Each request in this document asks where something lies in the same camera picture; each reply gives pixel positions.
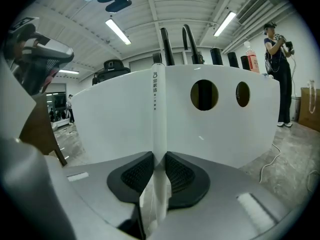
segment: brown panel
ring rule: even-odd
[[[35,146],[44,155],[49,155],[52,151],[55,152],[60,163],[65,166],[67,161],[60,151],[51,127],[47,108],[47,95],[42,93],[34,95],[32,98],[36,105],[22,129],[20,139]]]
[[[310,100],[311,110],[313,110],[315,107],[314,113],[310,113],[309,111]],[[309,88],[301,88],[299,124],[320,132],[320,89],[317,89],[316,93],[314,93],[314,90],[312,89],[310,97]]]

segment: red bottle label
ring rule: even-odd
[[[256,55],[248,55],[248,60],[249,60],[251,71],[256,72],[256,73],[260,73],[257,56]]]

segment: concrete floor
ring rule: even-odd
[[[54,135],[62,149],[64,157],[68,157],[67,166],[90,164],[90,157],[82,147],[75,125],[67,125],[58,129]],[[306,202],[311,194],[307,190],[308,174],[313,170],[320,171],[320,132],[294,123],[292,128],[277,128],[273,143],[281,150],[281,155],[274,163],[263,170],[261,184],[277,196],[288,208]],[[260,180],[261,168],[269,164],[278,150],[271,146],[270,150],[254,161],[240,168],[251,176],[257,183]],[[309,188],[315,188],[319,176],[310,176]],[[155,220],[153,209],[152,186],[148,185],[143,197],[141,208],[145,232],[150,235],[150,224]]]

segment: fluorescent light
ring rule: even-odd
[[[232,19],[236,16],[236,14],[232,11],[229,12],[228,16],[225,18],[225,20],[222,22],[218,30],[214,33],[215,37],[218,37],[222,31],[228,26],[228,24],[232,21]]]
[[[125,34],[121,31],[121,29],[117,26],[117,24],[112,19],[107,20],[105,24],[107,24],[107,26],[110,29],[112,29],[113,32],[116,33],[116,35],[120,37],[120,39],[124,41],[126,45],[131,44],[130,40],[125,36]]]
[[[61,73],[70,73],[70,74],[79,74],[78,71],[71,71],[71,70],[64,70],[64,69],[60,69],[59,72],[61,72]]]

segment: cardboard box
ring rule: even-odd
[[[315,106],[315,111],[313,112],[313,114],[311,114],[309,111],[309,102],[310,102],[309,88],[301,88],[299,124],[320,132],[320,89],[316,90],[316,102],[315,102],[314,90],[312,90],[311,110],[313,110]]]

